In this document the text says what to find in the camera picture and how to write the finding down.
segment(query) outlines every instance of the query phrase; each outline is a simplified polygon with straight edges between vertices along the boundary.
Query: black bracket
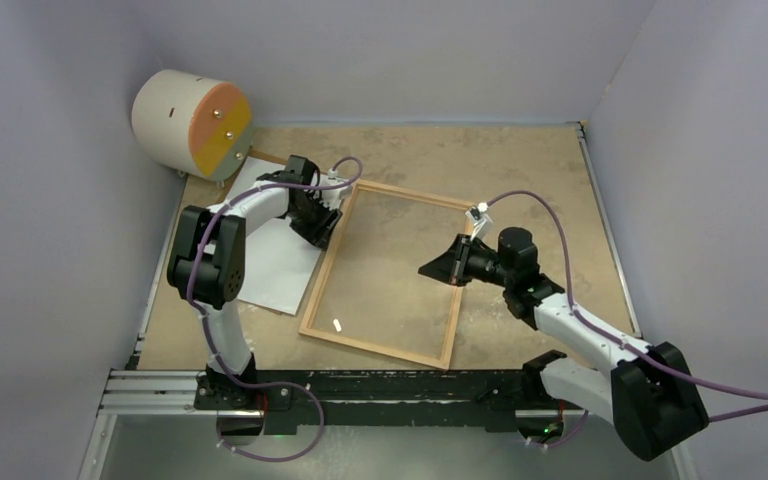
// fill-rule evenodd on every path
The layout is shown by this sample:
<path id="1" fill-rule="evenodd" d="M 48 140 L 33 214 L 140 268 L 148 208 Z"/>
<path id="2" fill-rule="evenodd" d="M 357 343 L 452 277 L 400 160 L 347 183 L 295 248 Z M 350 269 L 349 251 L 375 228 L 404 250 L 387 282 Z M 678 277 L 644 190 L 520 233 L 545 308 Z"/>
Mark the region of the black bracket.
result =
<path id="1" fill-rule="evenodd" d="M 320 177 L 322 175 L 315 163 L 305 157 L 290 155 L 283 171 L 261 175 L 258 180 L 310 185 L 314 173 Z M 287 216 L 290 217 L 290 228 L 294 232 L 314 247 L 324 250 L 328 248 L 331 234 L 343 216 L 343 212 L 331 210 L 323 205 L 321 195 L 317 191 L 292 189 Z"/>
<path id="2" fill-rule="evenodd" d="M 205 388 L 209 395 L 196 393 L 196 409 L 259 408 L 254 391 L 221 377 L 210 368 L 199 377 L 199 390 Z M 532 396 L 533 380 L 524 370 L 257 371 L 258 382 L 308 388 L 320 400 L 328 425 L 480 426 L 489 432 L 518 431 L 517 410 L 557 409 L 556 400 Z M 299 425 L 318 423 L 315 405 L 298 389 L 278 386 L 258 392 L 267 397 L 265 434 L 294 434 Z"/>
<path id="3" fill-rule="evenodd" d="M 678 348 L 664 342 L 649 349 L 658 363 L 690 375 Z M 653 368 L 642 359 L 611 371 L 614 428 L 623 443 L 649 461 L 708 426 L 708 412 L 695 385 Z"/>
<path id="4" fill-rule="evenodd" d="M 205 208 L 189 206 L 181 212 L 178 230 L 169 256 L 166 280 L 187 297 L 187 282 L 193 271 L 201 237 L 213 213 Z M 246 260 L 246 219 L 224 216 L 218 219 L 210 234 L 215 242 L 213 254 L 205 253 L 196 272 L 193 298 L 219 310 L 237 298 L 243 286 Z"/>

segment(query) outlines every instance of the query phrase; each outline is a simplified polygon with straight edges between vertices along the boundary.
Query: white paper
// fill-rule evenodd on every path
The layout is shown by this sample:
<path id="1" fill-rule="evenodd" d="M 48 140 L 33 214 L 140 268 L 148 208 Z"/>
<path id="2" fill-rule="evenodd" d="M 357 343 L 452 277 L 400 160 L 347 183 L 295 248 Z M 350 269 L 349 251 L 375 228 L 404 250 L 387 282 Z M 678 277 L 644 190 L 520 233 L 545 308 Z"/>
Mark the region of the white paper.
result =
<path id="1" fill-rule="evenodd" d="M 248 190 L 264 173 L 284 166 L 248 157 L 228 199 Z M 290 228 L 290 219 L 269 220 L 246 238 L 243 288 L 237 299 L 295 315 L 322 250 Z"/>

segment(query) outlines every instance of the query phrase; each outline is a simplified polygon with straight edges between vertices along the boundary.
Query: wooden frame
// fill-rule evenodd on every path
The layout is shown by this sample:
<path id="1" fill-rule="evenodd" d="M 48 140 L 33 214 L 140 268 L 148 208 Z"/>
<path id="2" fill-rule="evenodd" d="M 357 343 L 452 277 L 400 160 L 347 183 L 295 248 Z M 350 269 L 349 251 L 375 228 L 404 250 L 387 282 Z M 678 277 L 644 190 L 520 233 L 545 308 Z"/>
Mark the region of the wooden frame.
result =
<path id="1" fill-rule="evenodd" d="M 339 343 L 341 345 L 366 350 L 368 352 L 380 353 L 382 355 L 447 370 L 452 359 L 452 349 L 455 344 L 455 331 L 457 330 L 458 314 L 460 313 L 461 307 L 461 295 L 463 294 L 463 289 L 460 287 L 452 287 L 453 291 L 452 301 L 449 307 L 449 320 L 446 323 L 446 330 L 443 336 L 443 351 L 439 357 L 430 357 L 418 353 L 407 352 L 398 348 L 386 347 L 383 345 L 348 338 L 336 333 L 325 332 L 313 328 L 313 321 L 316 317 L 316 312 L 319 309 L 319 303 L 322 298 L 322 294 L 325 291 L 325 284 L 328 282 L 328 276 L 331 274 L 331 268 L 334 265 L 334 260 L 337 258 L 338 251 L 340 249 L 340 242 L 342 241 L 343 233 L 346 230 L 346 225 L 348 225 L 349 219 L 351 218 L 352 208 L 354 207 L 355 200 L 357 199 L 358 195 L 360 195 L 361 191 L 382 193 L 384 195 L 401 197 L 417 202 L 457 209 L 462 212 L 466 212 L 466 210 L 472 206 L 471 203 L 463 200 L 456 200 L 440 195 L 417 192 L 414 190 L 408 190 L 406 188 L 394 187 L 391 185 L 384 185 L 366 180 L 358 180 L 354 185 L 351 196 L 343 207 L 343 219 L 340 224 L 337 225 L 337 228 L 334 230 L 334 234 L 331 236 L 331 243 L 328 251 L 325 253 L 325 259 L 322 261 L 322 266 L 319 268 L 319 273 L 316 277 L 316 283 L 314 283 L 310 300 L 308 301 L 304 317 L 302 317 L 299 333 L 309 337 L 315 337 L 322 340 L 327 340 L 329 342 Z M 469 219 L 467 219 L 465 232 L 469 233 L 471 229 L 472 223 L 469 221 Z"/>

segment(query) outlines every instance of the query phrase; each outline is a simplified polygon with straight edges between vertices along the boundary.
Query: metal edge trim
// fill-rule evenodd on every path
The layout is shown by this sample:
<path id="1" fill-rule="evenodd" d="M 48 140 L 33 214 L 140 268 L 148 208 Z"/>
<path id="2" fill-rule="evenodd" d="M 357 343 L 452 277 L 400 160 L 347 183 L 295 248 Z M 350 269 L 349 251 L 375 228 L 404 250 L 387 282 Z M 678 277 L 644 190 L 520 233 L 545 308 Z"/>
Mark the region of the metal edge trim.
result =
<path id="1" fill-rule="evenodd" d="M 699 480 L 699 472 L 696 471 L 696 464 L 690 455 L 690 449 L 687 442 L 682 442 L 670 450 L 670 456 L 673 459 L 675 475 L 679 480 Z"/>
<path id="2" fill-rule="evenodd" d="M 608 221 L 608 215 L 605 212 L 605 204 L 602 202 L 602 193 L 599 190 L 599 183 L 596 181 L 596 175 L 593 172 L 593 165 L 590 161 L 590 152 L 587 150 L 587 140 L 581 123 L 576 125 L 576 134 L 578 135 L 578 146 L 581 148 L 581 154 L 584 156 L 584 164 L 587 166 L 587 175 L 590 177 L 590 185 L 593 187 L 593 194 L 596 197 L 596 205 L 599 207 L 599 216 L 602 218 L 602 227 L 605 229 L 605 235 L 608 237 L 611 256 L 614 257 L 614 265 L 617 267 L 617 274 L 620 277 L 625 304 L 626 307 L 628 307 L 628 315 L 631 318 L 631 328 L 634 330 L 634 333 L 640 334 L 640 324 L 637 322 L 637 313 L 634 310 L 634 304 L 631 302 L 628 283 L 625 280 L 625 271 L 623 270 L 622 261 L 617 252 L 617 244 L 614 241 L 614 233 L 611 230 L 611 223 Z"/>
<path id="3" fill-rule="evenodd" d="M 116 415 L 99 415 L 96 417 L 78 480 L 98 480 L 101 478 L 107 451 L 110 447 L 110 438 L 113 436 L 115 427 Z"/>
<path id="4" fill-rule="evenodd" d="M 195 379 L 201 370 L 111 370 L 109 378 L 169 378 L 186 377 Z"/>

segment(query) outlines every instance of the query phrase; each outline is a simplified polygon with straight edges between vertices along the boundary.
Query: white plastic piece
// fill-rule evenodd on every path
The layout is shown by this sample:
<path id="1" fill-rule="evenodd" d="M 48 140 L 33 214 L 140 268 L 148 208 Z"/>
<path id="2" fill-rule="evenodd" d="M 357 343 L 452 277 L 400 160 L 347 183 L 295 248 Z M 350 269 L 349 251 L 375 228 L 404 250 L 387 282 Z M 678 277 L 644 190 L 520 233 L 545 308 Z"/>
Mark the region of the white plastic piece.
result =
<path id="1" fill-rule="evenodd" d="M 588 321 L 619 337 L 624 343 L 633 345 L 644 352 L 649 348 L 649 343 L 617 330 L 581 306 L 576 306 L 576 310 Z M 599 370 L 605 378 L 610 378 L 611 370 L 617 366 L 619 361 L 633 361 L 637 358 L 633 353 L 620 348 L 582 324 L 572 314 L 566 294 L 556 293 L 545 298 L 534 309 L 534 320 L 537 330 L 568 345 Z"/>
<path id="2" fill-rule="evenodd" d="M 216 345 L 216 351 L 222 355 L 225 365 L 234 374 L 240 374 L 245 370 L 251 360 L 251 350 L 243 336 L 243 327 L 240 325 L 240 314 L 237 311 L 237 302 L 226 303 L 222 310 L 205 303 L 200 303 L 207 310 L 207 323 L 210 327 L 210 336 Z M 216 361 L 216 355 L 210 355 L 207 365 L 213 370 L 223 373 Z"/>
<path id="3" fill-rule="evenodd" d="M 481 240 L 484 235 L 493 229 L 493 219 L 487 214 L 487 204 L 482 202 L 472 206 L 466 211 L 466 217 L 472 222 L 472 234 L 470 240 Z"/>
<path id="4" fill-rule="evenodd" d="M 270 183 L 274 182 L 259 181 L 255 182 L 254 186 L 262 187 Z M 225 215 L 245 218 L 246 236 L 249 236 L 267 221 L 287 213 L 289 203 L 290 192 L 286 188 L 270 188 L 240 200 L 239 203 L 228 209 Z M 216 213 L 223 205 L 224 203 L 218 203 L 207 207 L 207 209 Z"/>
<path id="5" fill-rule="evenodd" d="M 561 358 L 540 372 L 540 380 L 550 397 L 572 402 L 613 424 L 611 385 L 598 371 Z"/>
<path id="6" fill-rule="evenodd" d="M 322 181 L 322 184 L 337 185 L 339 183 L 345 183 L 345 182 L 346 182 L 346 179 L 344 178 L 334 178 L 334 179 L 329 178 Z M 330 208 L 331 210 L 336 210 L 340 208 L 340 204 L 343 202 L 343 200 L 351 196 L 353 188 L 354 187 L 352 185 L 349 185 L 347 187 L 338 188 L 334 190 L 322 190 L 320 192 L 320 194 L 322 195 L 321 197 L 322 204 Z"/>

